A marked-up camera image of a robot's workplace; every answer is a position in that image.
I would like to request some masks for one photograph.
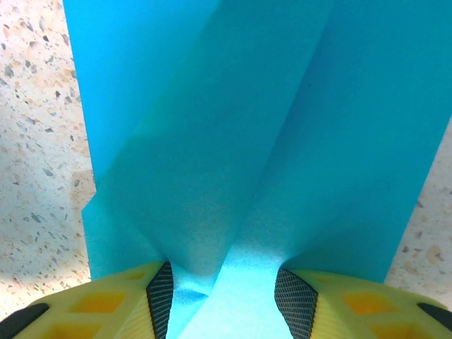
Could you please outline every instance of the terrazzo floor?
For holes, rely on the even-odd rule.
[[[89,281],[95,192],[61,0],[0,0],[0,320]],[[452,123],[386,283],[452,308]]]

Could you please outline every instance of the speckled floor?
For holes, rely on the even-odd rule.
[[[89,281],[88,142],[61,0],[0,0],[0,319]],[[452,124],[387,283],[452,307]]]

